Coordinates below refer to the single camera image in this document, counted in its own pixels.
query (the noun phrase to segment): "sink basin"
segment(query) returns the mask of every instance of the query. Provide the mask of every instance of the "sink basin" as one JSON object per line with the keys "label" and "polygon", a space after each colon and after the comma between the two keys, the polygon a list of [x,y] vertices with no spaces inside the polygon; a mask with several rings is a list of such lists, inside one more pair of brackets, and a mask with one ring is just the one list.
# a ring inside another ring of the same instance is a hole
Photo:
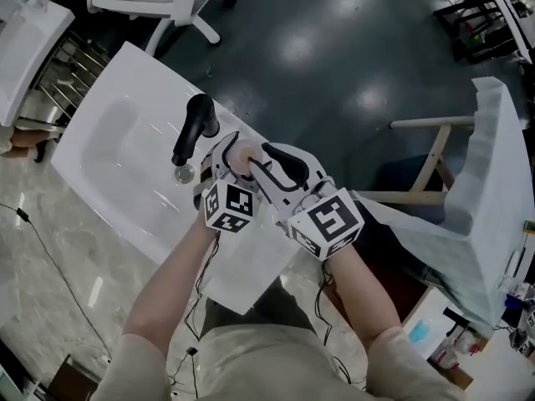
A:
{"label": "sink basin", "polygon": [[[134,45],[126,43],[99,76],[61,139],[52,164],[76,193],[114,230],[162,263],[196,216],[193,186],[201,160],[225,135],[265,139],[215,103],[221,130],[201,137],[188,163],[188,184],[175,178],[172,150],[186,104],[201,91]],[[274,224],[266,201],[238,235],[222,233],[220,250],[202,291],[244,313],[298,250]]]}

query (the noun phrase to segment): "black faucet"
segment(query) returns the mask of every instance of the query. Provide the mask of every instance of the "black faucet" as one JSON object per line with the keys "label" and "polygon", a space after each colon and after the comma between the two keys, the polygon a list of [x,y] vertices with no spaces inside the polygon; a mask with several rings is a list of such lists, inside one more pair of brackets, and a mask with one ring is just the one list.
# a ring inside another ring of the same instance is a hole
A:
{"label": "black faucet", "polygon": [[219,133],[214,101],[206,94],[192,97],[186,106],[186,121],[178,136],[171,161],[175,166],[184,166],[193,156],[195,143],[201,134],[207,138]]}

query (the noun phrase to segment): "dark floor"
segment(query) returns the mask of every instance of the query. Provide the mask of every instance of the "dark floor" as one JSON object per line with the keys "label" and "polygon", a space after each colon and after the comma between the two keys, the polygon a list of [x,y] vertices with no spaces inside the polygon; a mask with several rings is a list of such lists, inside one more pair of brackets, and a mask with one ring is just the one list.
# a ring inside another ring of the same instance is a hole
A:
{"label": "dark floor", "polygon": [[[160,60],[269,140],[315,154],[338,185],[369,188],[384,163],[426,153],[436,134],[391,130],[389,122],[472,114],[472,78],[505,82],[527,116],[516,64],[453,61],[432,16],[440,1],[238,0],[234,9],[209,2],[201,16],[222,44],[211,47],[195,28],[183,28]],[[96,33],[112,53],[125,38],[146,43],[157,22],[91,16],[112,27]],[[466,138],[453,135],[454,166]]]}

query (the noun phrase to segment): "person's right forearm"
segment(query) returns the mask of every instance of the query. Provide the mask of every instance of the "person's right forearm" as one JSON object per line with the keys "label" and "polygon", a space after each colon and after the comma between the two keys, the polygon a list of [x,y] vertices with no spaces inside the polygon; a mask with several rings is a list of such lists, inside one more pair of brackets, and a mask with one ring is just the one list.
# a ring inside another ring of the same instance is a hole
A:
{"label": "person's right forearm", "polygon": [[329,265],[351,327],[366,350],[383,331],[401,325],[390,296],[352,246],[332,255]]}

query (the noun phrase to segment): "fiducial marker cube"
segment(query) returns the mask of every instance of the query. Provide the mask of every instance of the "fiducial marker cube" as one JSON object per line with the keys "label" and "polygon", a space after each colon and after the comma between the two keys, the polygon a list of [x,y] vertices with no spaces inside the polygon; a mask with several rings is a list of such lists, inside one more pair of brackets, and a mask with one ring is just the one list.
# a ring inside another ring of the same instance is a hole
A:
{"label": "fiducial marker cube", "polygon": [[221,179],[202,196],[206,225],[219,231],[238,233],[258,211],[256,193]]}
{"label": "fiducial marker cube", "polygon": [[288,234],[323,261],[359,236],[364,219],[346,189],[288,219]]}

